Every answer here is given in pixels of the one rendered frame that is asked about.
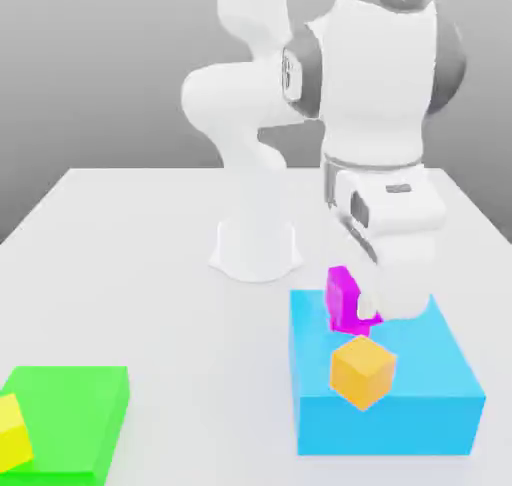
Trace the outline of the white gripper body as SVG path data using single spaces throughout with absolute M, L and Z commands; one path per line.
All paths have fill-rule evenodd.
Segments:
M 385 321 L 418 317 L 432 290 L 435 241 L 422 234 L 371 239 L 352 218 L 339 221 L 346 234 L 346 265 L 360 296 L 370 296 Z

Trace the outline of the small magenta cube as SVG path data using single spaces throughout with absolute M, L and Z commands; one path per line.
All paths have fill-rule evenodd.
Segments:
M 368 337 L 372 327 L 383 322 L 378 312 L 370 319 L 358 316 L 360 289 L 345 266 L 328 269 L 325 301 L 331 331 Z

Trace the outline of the small orange cube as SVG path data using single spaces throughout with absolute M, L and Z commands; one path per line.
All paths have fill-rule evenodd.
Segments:
M 330 388 L 366 411 L 391 388 L 397 357 L 365 336 L 354 337 L 331 355 Z

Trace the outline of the small yellow cube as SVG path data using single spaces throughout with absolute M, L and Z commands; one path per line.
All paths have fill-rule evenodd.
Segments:
M 28 429 L 14 393 L 0 397 L 0 473 L 34 458 Z

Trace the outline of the large blue box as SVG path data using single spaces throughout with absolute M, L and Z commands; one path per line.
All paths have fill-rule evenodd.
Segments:
M 373 327 L 397 357 L 391 391 L 360 411 L 330 388 L 332 353 L 350 336 L 328 328 L 321 290 L 289 298 L 289 363 L 300 455 L 467 455 L 486 396 L 436 302 L 415 319 Z

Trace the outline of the large green box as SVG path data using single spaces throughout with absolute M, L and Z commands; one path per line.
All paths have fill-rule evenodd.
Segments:
M 17 366 L 16 396 L 34 457 L 0 486 L 105 486 L 130 399 L 125 366 Z

